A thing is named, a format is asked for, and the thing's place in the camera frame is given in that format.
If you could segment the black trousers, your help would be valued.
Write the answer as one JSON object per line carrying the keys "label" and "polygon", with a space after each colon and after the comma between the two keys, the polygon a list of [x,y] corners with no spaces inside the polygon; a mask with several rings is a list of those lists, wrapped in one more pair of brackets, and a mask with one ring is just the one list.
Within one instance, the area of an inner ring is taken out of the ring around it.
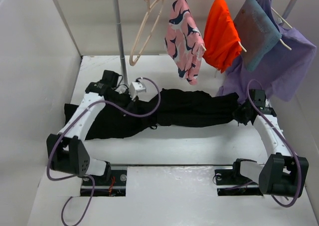
{"label": "black trousers", "polygon": [[129,109],[135,114],[146,114],[158,106],[154,114],[136,118],[106,107],[94,121],[86,140],[123,139],[146,128],[156,129],[158,125],[202,128],[226,124],[233,120],[232,113],[239,105],[238,98],[237,93],[212,97],[203,91],[162,89],[160,95],[150,101],[138,100]]}

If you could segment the beige plastic hanger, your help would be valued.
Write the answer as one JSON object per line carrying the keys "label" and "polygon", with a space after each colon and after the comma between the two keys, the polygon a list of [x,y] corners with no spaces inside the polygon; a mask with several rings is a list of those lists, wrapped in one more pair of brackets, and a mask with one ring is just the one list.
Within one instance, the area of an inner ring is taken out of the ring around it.
{"label": "beige plastic hanger", "polygon": [[146,12],[131,48],[130,66],[135,66],[142,56],[163,11],[164,0],[144,0],[144,2],[146,3]]}

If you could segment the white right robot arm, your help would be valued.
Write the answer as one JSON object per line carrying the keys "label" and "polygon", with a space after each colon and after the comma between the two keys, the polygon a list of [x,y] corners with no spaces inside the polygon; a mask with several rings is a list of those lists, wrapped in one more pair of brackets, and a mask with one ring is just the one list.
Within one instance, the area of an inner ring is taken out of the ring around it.
{"label": "white right robot arm", "polygon": [[242,124],[251,122],[259,133],[268,159],[262,166],[256,161],[237,159],[230,171],[231,179],[242,183],[247,178],[259,185],[262,194],[294,197],[301,196],[309,162],[293,154],[280,130],[273,108],[266,106],[264,90],[250,89],[249,97],[233,113]]}

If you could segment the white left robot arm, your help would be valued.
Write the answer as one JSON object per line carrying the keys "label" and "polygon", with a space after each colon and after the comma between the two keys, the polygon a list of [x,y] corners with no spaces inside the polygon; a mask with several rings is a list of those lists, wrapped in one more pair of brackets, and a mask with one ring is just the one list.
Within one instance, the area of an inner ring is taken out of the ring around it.
{"label": "white left robot arm", "polygon": [[94,121],[106,107],[126,115],[127,111],[119,103],[129,102],[127,93],[116,91],[120,74],[104,70],[102,78],[91,82],[85,89],[84,97],[69,121],[57,133],[50,134],[46,140],[48,152],[47,177],[51,181],[50,171],[67,173],[67,178],[94,177],[104,185],[111,180],[110,163],[92,158],[87,152],[84,141]]}

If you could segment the beige hanger under denim garment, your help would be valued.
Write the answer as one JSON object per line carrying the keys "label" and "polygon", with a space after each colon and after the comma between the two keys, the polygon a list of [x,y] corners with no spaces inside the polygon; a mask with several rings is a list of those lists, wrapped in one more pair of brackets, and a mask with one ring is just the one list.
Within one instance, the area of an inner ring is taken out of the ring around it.
{"label": "beige hanger under denim garment", "polygon": [[[282,23],[286,24],[290,29],[293,28],[272,6],[271,6],[271,11],[272,11],[275,15],[277,15],[277,17],[282,21]],[[287,44],[285,44],[282,39],[280,39],[279,42],[280,42],[285,48],[287,48],[288,50],[292,50],[292,48],[289,47]]]}

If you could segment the purple t-shirt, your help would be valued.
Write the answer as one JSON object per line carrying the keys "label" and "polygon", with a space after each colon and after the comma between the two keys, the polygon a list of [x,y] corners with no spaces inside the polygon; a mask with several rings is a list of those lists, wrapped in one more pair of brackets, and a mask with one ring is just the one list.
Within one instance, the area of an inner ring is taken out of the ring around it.
{"label": "purple t-shirt", "polygon": [[238,102],[243,103],[247,99],[247,88],[256,89],[261,83],[268,98],[274,95],[284,101],[292,99],[315,58],[317,47],[294,27],[284,28],[278,24],[275,27],[291,50],[278,42],[252,72],[238,56],[226,70],[218,96],[235,92],[239,96]]}

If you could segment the orange garment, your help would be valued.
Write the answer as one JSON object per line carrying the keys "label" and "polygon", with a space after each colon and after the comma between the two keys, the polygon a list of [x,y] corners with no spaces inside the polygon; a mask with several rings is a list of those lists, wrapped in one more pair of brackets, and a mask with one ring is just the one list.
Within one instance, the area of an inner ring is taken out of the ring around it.
{"label": "orange garment", "polygon": [[207,64],[221,73],[242,51],[241,41],[225,0],[214,0],[205,25],[203,55]]}

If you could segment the blue denim garment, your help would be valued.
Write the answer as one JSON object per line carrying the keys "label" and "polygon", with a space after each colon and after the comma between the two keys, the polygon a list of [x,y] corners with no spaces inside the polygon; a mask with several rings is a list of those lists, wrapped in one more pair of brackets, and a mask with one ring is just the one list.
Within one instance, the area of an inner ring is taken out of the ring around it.
{"label": "blue denim garment", "polygon": [[256,0],[245,0],[234,19],[234,25],[246,49],[241,53],[244,66],[252,72],[282,35]]}

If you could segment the pink shark print garment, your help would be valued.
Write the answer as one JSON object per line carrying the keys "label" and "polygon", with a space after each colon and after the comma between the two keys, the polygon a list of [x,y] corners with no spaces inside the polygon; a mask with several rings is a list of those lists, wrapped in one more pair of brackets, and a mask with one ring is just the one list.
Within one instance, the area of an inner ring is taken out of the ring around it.
{"label": "pink shark print garment", "polygon": [[187,0],[172,3],[164,42],[168,55],[177,65],[179,78],[197,84],[204,52],[203,37],[190,12]]}

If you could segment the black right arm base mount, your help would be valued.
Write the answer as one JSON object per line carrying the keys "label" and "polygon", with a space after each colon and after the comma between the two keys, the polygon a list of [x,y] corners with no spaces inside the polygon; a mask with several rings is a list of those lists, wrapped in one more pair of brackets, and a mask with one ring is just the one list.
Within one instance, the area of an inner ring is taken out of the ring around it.
{"label": "black right arm base mount", "polygon": [[234,173],[232,169],[216,169],[213,183],[218,196],[263,196],[257,183]]}

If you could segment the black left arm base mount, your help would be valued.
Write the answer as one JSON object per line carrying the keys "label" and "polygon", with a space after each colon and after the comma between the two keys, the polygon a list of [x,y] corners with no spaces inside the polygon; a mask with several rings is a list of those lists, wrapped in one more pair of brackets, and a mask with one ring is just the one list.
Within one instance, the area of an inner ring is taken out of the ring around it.
{"label": "black left arm base mount", "polygon": [[[94,197],[125,197],[127,183],[127,168],[115,167],[112,170],[109,180],[101,176],[92,176],[95,181]],[[84,178],[81,183],[80,196],[91,195],[93,182],[89,178]]]}

